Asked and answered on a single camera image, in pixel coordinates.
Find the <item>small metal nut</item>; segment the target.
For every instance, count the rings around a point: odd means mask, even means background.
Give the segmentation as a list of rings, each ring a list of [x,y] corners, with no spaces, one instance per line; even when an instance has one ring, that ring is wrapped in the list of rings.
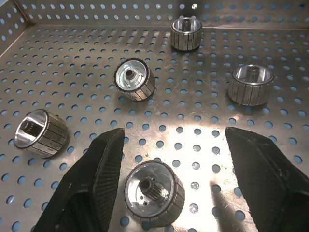
[[[200,46],[202,23],[195,17],[179,17],[171,24],[171,46],[181,51],[191,51]]]

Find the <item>ribbed metal roller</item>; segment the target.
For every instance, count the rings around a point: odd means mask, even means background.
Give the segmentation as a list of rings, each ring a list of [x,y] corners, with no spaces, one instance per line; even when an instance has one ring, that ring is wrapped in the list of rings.
[[[68,138],[68,127],[59,116],[37,109],[28,113],[18,125],[14,145],[48,158],[58,153]]]
[[[113,73],[113,82],[133,101],[143,101],[155,91],[155,76],[146,62],[139,58],[121,62]]]
[[[124,201],[130,215],[151,227],[165,227],[180,216],[185,202],[182,182],[165,163],[137,165],[125,181]]]
[[[262,105],[268,101],[276,77],[267,67],[244,65],[232,71],[227,93],[230,99],[238,104]]]

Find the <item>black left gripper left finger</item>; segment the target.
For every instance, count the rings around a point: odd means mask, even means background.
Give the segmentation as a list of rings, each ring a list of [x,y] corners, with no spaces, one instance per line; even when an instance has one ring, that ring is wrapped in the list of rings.
[[[65,173],[33,232],[108,232],[118,191],[125,131],[95,138]]]

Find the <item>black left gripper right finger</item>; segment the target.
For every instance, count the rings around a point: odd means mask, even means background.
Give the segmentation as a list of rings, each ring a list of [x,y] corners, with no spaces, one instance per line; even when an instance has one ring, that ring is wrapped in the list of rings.
[[[309,232],[309,177],[267,137],[235,127],[225,136],[258,231]]]

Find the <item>perforated steel tray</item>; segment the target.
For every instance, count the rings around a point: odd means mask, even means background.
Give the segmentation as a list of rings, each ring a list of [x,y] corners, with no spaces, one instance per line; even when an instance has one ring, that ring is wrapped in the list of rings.
[[[171,24],[195,16],[200,46],[171,46]],[[128,58],[146,62],[154,93],[133,101],[113,82]],[[277,76],[268,101],[227,93],[234,69]],[[14,145],[25,116],[45,109],[68,138],[43,158]],[[125,129],[109,232],[256,232],[237,184],[225,128],[269,139],[309,175],[309,0],[0,0],[0,232],[32,232],[65,173],[101,133]],[[159,160],[186,199],[163,228],[135,220],[123,197],[128,173]]]

